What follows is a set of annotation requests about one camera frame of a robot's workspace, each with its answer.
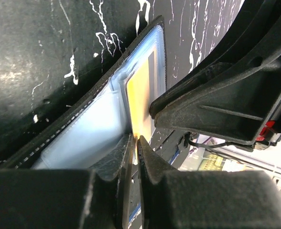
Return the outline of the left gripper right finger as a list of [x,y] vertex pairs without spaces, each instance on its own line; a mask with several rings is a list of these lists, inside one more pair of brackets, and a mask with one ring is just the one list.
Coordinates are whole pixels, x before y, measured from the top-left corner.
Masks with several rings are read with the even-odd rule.
[[263,171],[179,171],[137,141],[145,229],[281,229],[281,195]]

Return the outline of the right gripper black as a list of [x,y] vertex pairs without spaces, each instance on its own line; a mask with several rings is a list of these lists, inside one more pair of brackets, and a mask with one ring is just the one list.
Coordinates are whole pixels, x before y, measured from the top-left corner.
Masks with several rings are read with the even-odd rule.
[[211,53],[150,107],[156,127],[267,149],[281,141],[281,0],[247,0]]

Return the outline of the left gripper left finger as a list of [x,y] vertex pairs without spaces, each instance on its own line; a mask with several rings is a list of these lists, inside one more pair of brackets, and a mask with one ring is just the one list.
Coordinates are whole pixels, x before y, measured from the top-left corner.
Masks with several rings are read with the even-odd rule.
[[125,229],[133,136],[90,169],[0,169],[0,229]]

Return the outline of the black card holder wallet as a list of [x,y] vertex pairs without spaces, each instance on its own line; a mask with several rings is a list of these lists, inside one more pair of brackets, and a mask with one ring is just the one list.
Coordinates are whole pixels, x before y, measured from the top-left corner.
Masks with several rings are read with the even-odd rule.
[[124,135],[132,135],[126,85],[155,52],[154,97],[166,91],[165,24],[157,16],[116,63],[69,110],[10,157],[4,169],[83,169],[109,154]]

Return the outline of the gold credit card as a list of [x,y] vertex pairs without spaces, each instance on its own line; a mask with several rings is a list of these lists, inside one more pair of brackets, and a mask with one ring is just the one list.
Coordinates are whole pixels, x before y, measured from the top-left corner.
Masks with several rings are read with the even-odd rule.
[[152,52],[136,69],[126,85],[131,127],[135,149],[133,163],[138,163],[137,141],[140,136],[150,141],[154,132],[153,120],[149,108],[154,97],[155,52]]

